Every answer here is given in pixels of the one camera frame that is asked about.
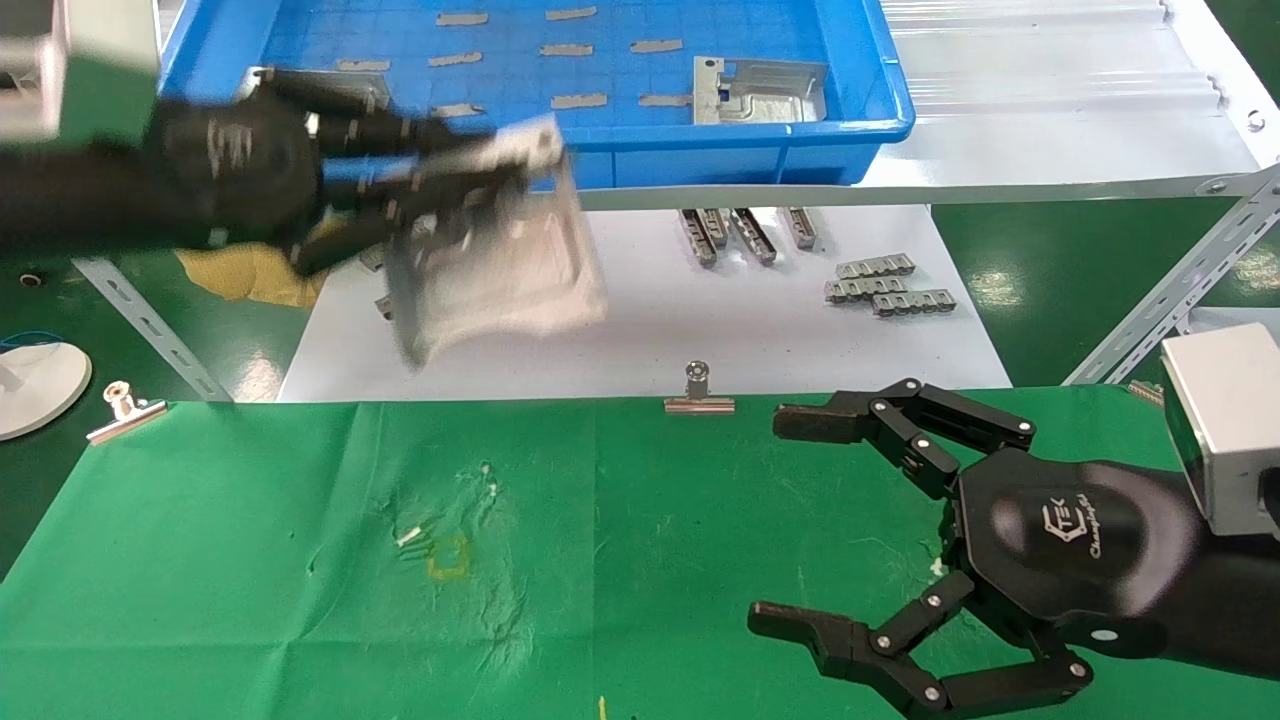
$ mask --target white round base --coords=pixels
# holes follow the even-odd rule
[[[0,355],[0,441],[42,428],[74,404],[93,365],[65,342],[18,347]]]

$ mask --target gray metal strip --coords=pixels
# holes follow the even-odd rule
[[[196,359],[191,348],[173,332],[160,314],[142,297],[120,269],[105,258],[78,258],[72,260],[76,269],[84,275],[102,297],[106,299],[124,319],[138,331],[151,347],[173,365],[173,369],[187,380],[187,384],[209,402],[234,402],[223,386]]]

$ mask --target metal bracket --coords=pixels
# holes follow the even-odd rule
[[[147,402],[141,398],[134,400],[129,383],[124,380],[115,380],[106,386],[106,389],[102,391],[102,400],[111,406],[115,420],[84,436],[90,445],[102,445],[169,411],[169,405],[163,400],[155,402]]]
[[[133,287],[120,269],[105,258],[77,258],[72,260],[76,269],[84,275],[108,302],[124,315],[124,319],[138,331],[143,340],[160,354],[174,370],[187,380],[201,400],[209,402],[233,402],[232,396],[200,360],[191,352],[177,333]]]
[[[1252,197],[1242,199],[1210,228],[1062,384],[1121,382],[1276,220],[1280,220],[1280,172],[1274,172],[1271,182]]]
[[[732,415],[737,404],[732,397],[710,397],[707,378],[712,369],[701,360],[694,360],[685,368],[689,382],[685,383],[685,397],[668,397],[662,401],[668,415]]]

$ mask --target green floor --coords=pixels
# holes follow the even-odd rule
[[[1280,3],[1211,0],[1272,95],[1280,95]],[[934,219],[1018,386],[1056,384],[1225,211],[1228,200],[934,206]],[[1280,238],[1265,241],[1213,290],[1212,305],[1280,306]],[[169,254],[122,258],[129,279],[229,388],[270,396],[306,313],[229,304],[187,281]],[[35,266],[47,282],[19,286]],[[0,264],[0,337],[55,332],[96,368],[84,398],[51,427],[0,443],[0,577],[108,416],[102,387],[195,398],[183,380],[65,260]]]

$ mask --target blue cable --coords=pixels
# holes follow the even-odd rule
[[[18,342],[18,340],[28,336],[37,336],[44,340],[37,340],[35,342]],[[0,340],[0,352],[4,352],[5,350],[13,350],[15,347],[26,347],[28,345],[49,345],[51,342],[63,342],[63,338],[61,336],[45,331],[23,331],[20,333],[14,333],[4,340]]]

